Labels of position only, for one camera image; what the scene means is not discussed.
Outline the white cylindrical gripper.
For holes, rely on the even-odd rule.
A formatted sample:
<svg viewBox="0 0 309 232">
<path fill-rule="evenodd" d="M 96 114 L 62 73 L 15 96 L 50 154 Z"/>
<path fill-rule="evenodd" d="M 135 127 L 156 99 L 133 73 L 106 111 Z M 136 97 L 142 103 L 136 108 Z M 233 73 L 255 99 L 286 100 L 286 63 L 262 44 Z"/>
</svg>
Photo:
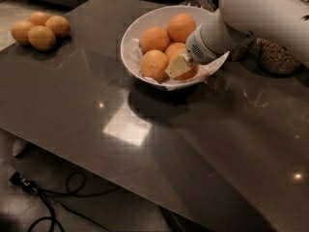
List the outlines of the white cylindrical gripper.
<svg viewBox="0 0 309 232">
<path fill-rule="evenodd" d="M 215 51 L 215 39 L 211 38 L 213 32 L 214 28 L 211 25 L 207 23 L 199 25 L 186 40 L 186 52 L 179 52 L 171 57 L 165 70 L 167 75 L 176 78 L 188 73 L 192 69 L 193 62 L 206 65 L 221 57 L 224 52 Z"/>
</svg>

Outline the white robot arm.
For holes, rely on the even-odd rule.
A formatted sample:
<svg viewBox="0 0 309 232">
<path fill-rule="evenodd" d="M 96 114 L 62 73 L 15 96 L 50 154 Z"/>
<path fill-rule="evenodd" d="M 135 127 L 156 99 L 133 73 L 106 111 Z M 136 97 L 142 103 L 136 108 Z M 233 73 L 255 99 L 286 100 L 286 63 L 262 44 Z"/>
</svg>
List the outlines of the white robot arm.
<svg viewBox="0 0 309 232">
<path fill-rule="evenodd" d="M 211 0 L 216 10 L 188 37 L 184 59 L 206 65 L 225 52 L 240 60 L 254 41 L 258 63 L 275 76 L 309 64 L 309 7 L 301 0 Z"/>
</svg>

